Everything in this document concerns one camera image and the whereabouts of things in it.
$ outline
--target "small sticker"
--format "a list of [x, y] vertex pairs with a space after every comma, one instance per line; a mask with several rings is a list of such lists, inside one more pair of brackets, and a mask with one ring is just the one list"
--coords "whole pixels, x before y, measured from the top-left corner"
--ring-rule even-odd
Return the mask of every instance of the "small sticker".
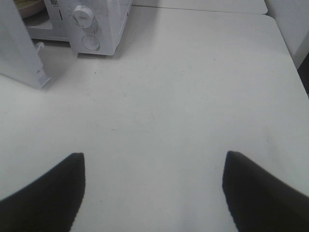
[[57, 0], [50, 0], [50, 3], [51, 3], [53, 6], [58, 6]]

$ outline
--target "white countertop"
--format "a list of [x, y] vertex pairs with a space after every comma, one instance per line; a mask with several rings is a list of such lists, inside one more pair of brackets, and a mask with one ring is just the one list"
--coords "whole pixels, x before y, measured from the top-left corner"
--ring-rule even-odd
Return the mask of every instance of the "white countertop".
[[133, 5], [265, 15], [264, 0], [133, 0]]
[[42, 60], [48, 89], [0, 78], [0, 198], [84, 152], [73, 232], [236, 232], [228, 150], [309, 195], [309, 101], [272, 18], [132, 7], [113, 57]]

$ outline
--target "microwave timer knob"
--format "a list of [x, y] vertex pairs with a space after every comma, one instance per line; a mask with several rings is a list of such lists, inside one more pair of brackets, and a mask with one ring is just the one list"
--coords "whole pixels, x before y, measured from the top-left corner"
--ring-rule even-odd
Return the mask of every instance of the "microwave timer knob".
[[96, 22], [95, 14], [93, 11], [84, 5], [76, 6], [72, 13], [72, 17], [76, 25], [82, 28], [89, 28]]

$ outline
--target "wooden plate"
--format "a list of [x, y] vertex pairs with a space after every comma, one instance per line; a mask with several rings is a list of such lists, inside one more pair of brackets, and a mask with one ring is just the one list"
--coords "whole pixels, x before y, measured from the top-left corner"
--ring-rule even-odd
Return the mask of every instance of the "wooden plate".
[[15, 0], [22, 18], [34, 15], [45, 8], [43, 0]]

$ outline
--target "white microwave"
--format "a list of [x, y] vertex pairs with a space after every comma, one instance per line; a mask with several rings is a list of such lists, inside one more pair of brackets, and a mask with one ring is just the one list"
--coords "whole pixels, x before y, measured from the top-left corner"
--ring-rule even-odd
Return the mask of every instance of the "white microwave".
[[0, 73], [33, 87], [45, 75], [31, 39], [66, 41], [75, 53], [113, 55], [132, 0], [1, 0]]

